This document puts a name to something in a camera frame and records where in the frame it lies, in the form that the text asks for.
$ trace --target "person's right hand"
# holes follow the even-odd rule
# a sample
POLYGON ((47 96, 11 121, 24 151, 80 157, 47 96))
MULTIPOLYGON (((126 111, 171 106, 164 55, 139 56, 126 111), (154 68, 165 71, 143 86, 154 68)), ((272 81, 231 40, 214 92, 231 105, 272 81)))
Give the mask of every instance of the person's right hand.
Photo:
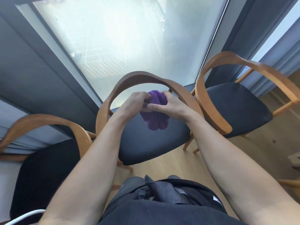
POLYGON ((162 94, 164 94, 167 98, 167 105, 158 105, 149 103, 147 105, 147 109, 149 111, 157 111, 167 114, 168 116, 186 121, 186 118, 188 115, 192 115, 193 113, 196 113, 191 108, 189 108, 187 105, 185 105, 182 101, 180 101, 179 98, 172 95, 172 93, 168 91, 163 91, 162 94))

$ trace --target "hand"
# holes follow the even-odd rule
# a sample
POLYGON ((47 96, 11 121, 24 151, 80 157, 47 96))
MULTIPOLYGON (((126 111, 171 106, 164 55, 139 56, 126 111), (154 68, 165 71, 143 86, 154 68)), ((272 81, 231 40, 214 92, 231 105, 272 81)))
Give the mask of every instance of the hand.
POLYGON ((121 117, 125 122, 131 120, 140 111, 147 111, 143 108, 144 100, 151 100, 151 95, 145 91, 137 91, 120 106, 112 117, 121 117))
POLYGON ((186 121, 189 115, 193 115, 197 112, 193 111, 187 105, 185 105, 179 98, 175 97, 168 91, 163 91, 167 98, 168 104, 167 105, 158 105, 150 103, 147 105, 147 109, 150 111, 157 111, 167 114, 168 116, 186 121))

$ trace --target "purple cloth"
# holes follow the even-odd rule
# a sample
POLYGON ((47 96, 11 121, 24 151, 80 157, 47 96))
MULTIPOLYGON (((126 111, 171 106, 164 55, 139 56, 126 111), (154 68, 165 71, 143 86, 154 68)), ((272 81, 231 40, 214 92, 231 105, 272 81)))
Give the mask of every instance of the purple cloth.
MULTIPOLYGON (((151 95, 151 101, 149 103, 167 105, 168 101, 165 95, 161 94, 157 90, 148 92, 151 95)), ((169 116, 160 112, 140 112, 142 118, 151 130, 164 130, 168 127, 169 116)))

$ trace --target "white cable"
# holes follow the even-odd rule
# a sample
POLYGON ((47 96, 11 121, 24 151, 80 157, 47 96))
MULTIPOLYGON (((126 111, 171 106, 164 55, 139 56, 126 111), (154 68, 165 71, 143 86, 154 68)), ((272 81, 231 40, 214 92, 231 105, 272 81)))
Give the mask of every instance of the white cable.
POLYGON ((26 214, 21 215, 18 218, 15 218, 14 220, 6 223, 5 225, 13 225, 13 224, 21 221, 22 219, 25 219, 28 216, 31 216, 31 215, 34 215, 34 214, 38 214, 38 213, 44 213, 45 211, 46 211, 45 209, 38 209, 38 210, 31 211, 31 212, 27 212, 26 214))

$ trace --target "floor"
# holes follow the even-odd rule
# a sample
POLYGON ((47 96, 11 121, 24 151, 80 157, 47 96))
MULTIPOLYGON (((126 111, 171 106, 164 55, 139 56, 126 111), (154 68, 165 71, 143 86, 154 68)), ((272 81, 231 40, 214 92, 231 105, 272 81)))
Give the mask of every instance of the floor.
MULTIPOLYGON (((277 101, 273 94, 267 94, 260 99, 271 111, 281 106, 280 101, 277 101)), ((299 133, 299 116, 295 112, 287 110, 246 136, 237 136, 229 140, 247 153, 275 179, 296 179, 300 173, 291 168, 291 162, 287 156, 300 150, 299 133)), ((117 168, 114 183, 121 184, 133 175, 144 177, 148 174, 152 179, 160 180, 175 174, 211 188, 222 200, 228 214, 237 217, 210 176, 201 154, 194 155, 192 153, 192 150, 196 148, 196 142, 193 141, 187 151, 183 151, 181 146, 155 159, 133 165, 133 172, 117 168)), ((297 199, 290 189, 286 190, 294 199, 297 199)), ((111 192, 108 202, 116 192, 111 192)))

